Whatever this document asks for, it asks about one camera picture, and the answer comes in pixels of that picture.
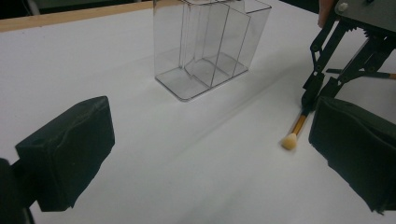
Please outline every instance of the metal bolt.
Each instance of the metal bolt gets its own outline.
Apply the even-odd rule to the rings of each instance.
[[[344,12],[345,10],[347,10],[348,7],[349,5],[347,3],[341,3],[340,5],[338,5],[338,11]]]

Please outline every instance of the tan bristle tip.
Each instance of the tan bristle tip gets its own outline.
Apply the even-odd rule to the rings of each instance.
[[[287,150],[292,150],[297,147],[297,135],[291,133],[282,140],[282,147]]]

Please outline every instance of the plastic compartment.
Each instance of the plastic compartment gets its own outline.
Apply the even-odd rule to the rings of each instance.
[[[154,0],[155,78],[189,101],[245,73],[270,9],[257,0]]]

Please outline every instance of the white table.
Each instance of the white table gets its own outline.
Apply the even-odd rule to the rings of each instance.
[[[116,145],[76,206],[31,209],[37,224],[395,223],[308,143],[279,140],[300,111],[318,16],[273,6],[249,74],[181,103],[154,80],[152,10],[0,34],[1,157],[70,106],[107,95]],[[364,41],[347,33],[329,67]],[[381,71],[396,72],[393,53]],[[360,78],[337,98],[396,122],[396,82]]]

